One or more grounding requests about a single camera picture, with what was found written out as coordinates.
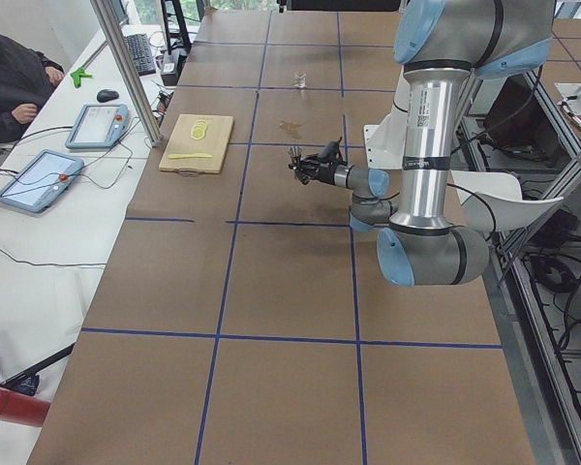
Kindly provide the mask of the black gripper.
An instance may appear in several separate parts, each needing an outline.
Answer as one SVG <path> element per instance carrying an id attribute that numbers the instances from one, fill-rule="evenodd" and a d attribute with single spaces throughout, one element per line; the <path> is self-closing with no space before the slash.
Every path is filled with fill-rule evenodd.
<path id="1" fill-rule="evenodd" d="M 340 142 L 329 142 L 319 153 L 297 159 L 297 179 L 304 185 L 312 180 L 334 185 L 334 175 L 342 163 Z"/>

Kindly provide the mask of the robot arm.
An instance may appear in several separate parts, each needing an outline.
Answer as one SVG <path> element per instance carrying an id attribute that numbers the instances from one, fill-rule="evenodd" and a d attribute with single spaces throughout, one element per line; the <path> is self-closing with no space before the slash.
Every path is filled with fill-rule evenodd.
<path id="1" fill-rule="evenodd" d="M 352 192 L 354 229 L 380 227 L 377 255 L 397 286 L 459 285 L 488 265 L 482 235 L 443 214 L 455 111 L 465 80 L 515 76 L 547 59 L 551 1 L 413 1 L 403 13 L 394 56 L 410 86 L 402 187 L 387 201 L 388 174 L 350 165 L 338 141 L 319 153 L 290 151 L 302 183 L 317 180 Z"/>

